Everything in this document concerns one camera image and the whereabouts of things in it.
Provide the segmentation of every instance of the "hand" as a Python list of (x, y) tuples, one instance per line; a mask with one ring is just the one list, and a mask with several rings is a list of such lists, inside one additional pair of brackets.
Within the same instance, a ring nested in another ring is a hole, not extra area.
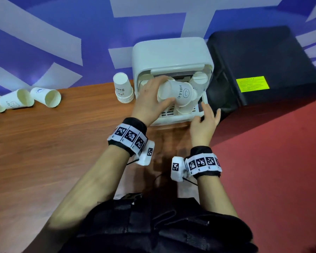
[(201, 103), (202, 109), (205, 114), (205, 119), (201, 122), (199, 116), (195, 116), (191, 122), (191, 141), (192, 147), (195, 146), (210, 146), (212, 136), (214, 134), (215, 128), (220, 122), (221, 109), (217, 110), (216, 116), (212, 111), (209, 104)]
[(131, 117), (139, 119), (147, 127), (158, 119), (161, 112), (176, 100), (174, 97), (170, 97), (163, 102), (158, 103), (158, 88), (167, 80), (167, 76), (158, 76), (149, 80), (147, 84), (140, 89)]

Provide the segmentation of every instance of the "blue wall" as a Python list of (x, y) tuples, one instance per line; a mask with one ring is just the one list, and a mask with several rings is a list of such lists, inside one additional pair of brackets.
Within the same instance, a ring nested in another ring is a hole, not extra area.
[(132, 78), (143, 40), (274, 25), (288, 25), (316, 65), (316, 0), (0, 0), (0, 95)]

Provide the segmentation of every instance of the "yellow warning label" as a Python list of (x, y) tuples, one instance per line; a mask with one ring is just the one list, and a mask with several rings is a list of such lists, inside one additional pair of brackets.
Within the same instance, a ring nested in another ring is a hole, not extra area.
[(264, 76), (237, 79), (241, 92), (269, 89)]

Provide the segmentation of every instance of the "white appliance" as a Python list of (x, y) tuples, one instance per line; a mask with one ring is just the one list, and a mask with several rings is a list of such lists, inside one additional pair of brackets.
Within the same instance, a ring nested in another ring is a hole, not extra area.
[[(209, 85), (214, 64), (204, 39), (200, 37), (172, 38), (151, 40), (137, 43), (132, 49), (132, 71), (135, 96), (138, 88), (149, 75), (154, 77), (167, 75), (176, 81), (189, 82), (195, 72), (203, 72), (208, 76)], [(202, 101), (207, 103), (206, 91)], [(168, 125), (191, 121), (194, 116), (203, 116), (199, 105), (190, 114), (179, 115), (171, 106), (165, 110), (152, 126)]]

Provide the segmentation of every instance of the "black case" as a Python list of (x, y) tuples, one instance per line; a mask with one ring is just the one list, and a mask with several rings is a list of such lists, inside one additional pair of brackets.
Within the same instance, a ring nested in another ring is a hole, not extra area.
[[(221, 121), (234, 120), (232, 126), (219, 125), (227, 135), (216, 132), (216, 143), (316, 100), (316, 68), (287, 26), (219, 31), (207, 46), (214, 62), (209, 104), (221, 108)], [(257, 76), (264, 76), (270, 89), (242, 93), (236, 79)], [(253, 119), (249, 125), (241, 123), (246, 116)]]

